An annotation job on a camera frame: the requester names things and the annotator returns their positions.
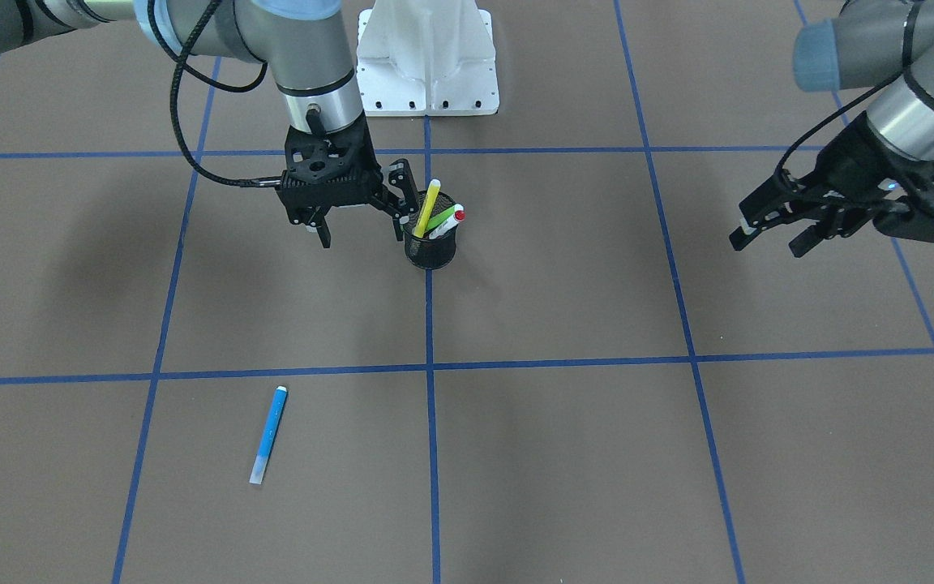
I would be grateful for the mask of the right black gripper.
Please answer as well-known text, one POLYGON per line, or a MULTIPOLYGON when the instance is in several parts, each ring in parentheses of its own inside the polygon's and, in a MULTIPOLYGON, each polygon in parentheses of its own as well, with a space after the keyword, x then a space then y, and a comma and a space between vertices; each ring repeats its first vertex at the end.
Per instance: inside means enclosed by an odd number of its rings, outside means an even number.
POLYGON ((293 225, 315 230, 322 247, 329 249, 332 235, 326 216, 330 209, 367 204, 392 216, 394 236, 404 241, 405 225, 418 211, 418 185, 407 159, 396 159, 386 170, 386 187, 379 171, 350 170, 340 176, 302 176, 286 170, 276 188, 293 225))

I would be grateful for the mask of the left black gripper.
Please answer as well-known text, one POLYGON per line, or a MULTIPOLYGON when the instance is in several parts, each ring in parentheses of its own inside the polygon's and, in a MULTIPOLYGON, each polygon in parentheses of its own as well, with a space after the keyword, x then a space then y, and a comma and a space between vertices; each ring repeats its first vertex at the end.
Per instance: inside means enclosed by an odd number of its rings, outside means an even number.
POLYGON ((887 178, 885 155, 893 152, 879 140, 867 114, 860 114, 816 156, 814 170, 795 178, 782 164, 739 204, 742 221, 730 233, 734 251, 748 247, 760 233, 797 221, 811 225, 788 243, 794 258, 834 237, 848 238, 862 229, 887 200, 904 195, 887 178))

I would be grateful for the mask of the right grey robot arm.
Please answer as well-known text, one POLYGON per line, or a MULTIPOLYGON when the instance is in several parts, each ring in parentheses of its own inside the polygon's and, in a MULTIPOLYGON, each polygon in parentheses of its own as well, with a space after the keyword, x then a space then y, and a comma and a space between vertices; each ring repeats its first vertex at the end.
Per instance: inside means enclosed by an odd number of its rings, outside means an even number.
POLYGON ((289 222, 332 237, 326 217, 367 204, 407 235, 418 189, 401 159, 382 170, 340 1, 0 1, 0 54, 113 22, 136 22, 174 64, 168 89, 172 132, 197 174, 237 188, 271 189, 289 222), (178 118, 178 94, 192 76, 224 92, 249 92, 271 79, 289 115, 281 174, 227 178, 197 162, 178 118))

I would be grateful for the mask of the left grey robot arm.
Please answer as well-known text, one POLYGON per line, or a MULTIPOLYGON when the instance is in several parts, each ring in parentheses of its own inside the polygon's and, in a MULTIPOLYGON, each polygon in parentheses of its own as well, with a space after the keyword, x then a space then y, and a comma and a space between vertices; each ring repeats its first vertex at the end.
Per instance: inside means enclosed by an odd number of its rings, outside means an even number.
POLYGON ((739 204, 730 243, 808 223, 794 256, 868 223, 883 235, 934 243, 934 1, 848 1, 796 37, 793 73, 805 92, 861 89, 868 107, 798 178, 778 162, 739 204))

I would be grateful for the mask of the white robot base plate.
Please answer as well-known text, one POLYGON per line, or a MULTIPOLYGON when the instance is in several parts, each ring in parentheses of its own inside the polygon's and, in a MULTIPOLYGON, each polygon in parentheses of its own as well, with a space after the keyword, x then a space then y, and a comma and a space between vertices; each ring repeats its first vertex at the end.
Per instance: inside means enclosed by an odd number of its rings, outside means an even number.
POLYGON ((357 26, 366 115, 497 114, 493 18, 476 2, 377 1, 357 26))

